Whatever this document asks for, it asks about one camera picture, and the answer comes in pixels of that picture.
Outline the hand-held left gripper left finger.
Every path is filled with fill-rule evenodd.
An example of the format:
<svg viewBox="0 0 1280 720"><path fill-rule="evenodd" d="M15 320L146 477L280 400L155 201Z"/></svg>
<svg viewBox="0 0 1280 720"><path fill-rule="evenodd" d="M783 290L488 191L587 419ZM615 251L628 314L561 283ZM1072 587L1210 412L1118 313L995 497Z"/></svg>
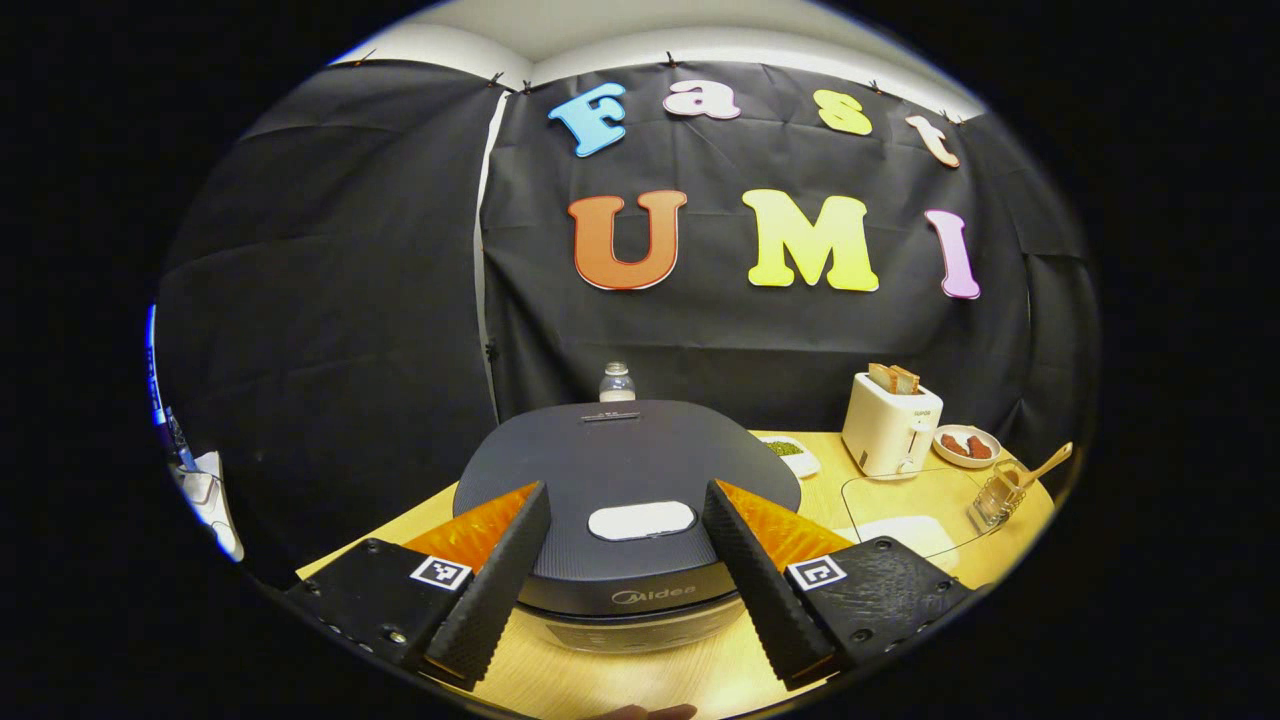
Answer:
<svg viewBox="0 0 1280 720"><path fill-rule="evenodd" d="M547 487L531 483L408 543L355 544L285 596L381 661L471 691L549 525Z"/></svg>

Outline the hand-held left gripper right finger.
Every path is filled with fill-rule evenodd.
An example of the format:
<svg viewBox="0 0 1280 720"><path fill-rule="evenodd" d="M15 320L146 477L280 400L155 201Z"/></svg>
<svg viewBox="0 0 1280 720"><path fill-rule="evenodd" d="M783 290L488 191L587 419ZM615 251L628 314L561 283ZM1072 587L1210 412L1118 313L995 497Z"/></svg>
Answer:
<svg viewBox="0 0 1280 720"><path fill-rule="evenodd" d="M791 691L904 652L974 596L897 539L851 543L723 480L708 483L701 524Z"/></svg>

